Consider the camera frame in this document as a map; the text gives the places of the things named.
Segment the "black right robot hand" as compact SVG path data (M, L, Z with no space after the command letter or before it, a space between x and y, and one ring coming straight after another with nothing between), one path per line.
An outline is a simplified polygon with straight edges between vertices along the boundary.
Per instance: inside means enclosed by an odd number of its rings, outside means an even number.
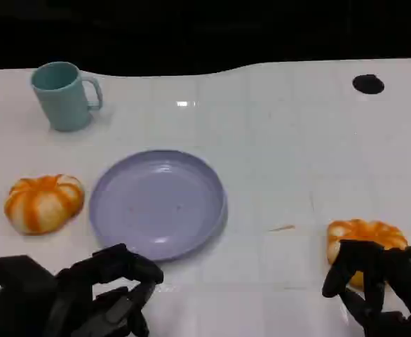
M386 284L404 302L409 317L382 310ZM411 336L411 246L386 250L374 242L342 240L322 295L339 296L365 336Z

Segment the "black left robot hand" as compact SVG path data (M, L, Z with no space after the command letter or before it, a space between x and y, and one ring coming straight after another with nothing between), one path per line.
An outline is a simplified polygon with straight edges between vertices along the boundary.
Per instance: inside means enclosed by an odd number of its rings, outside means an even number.
M61 270L44 336L148 336L142 314L162 270L117 244Z

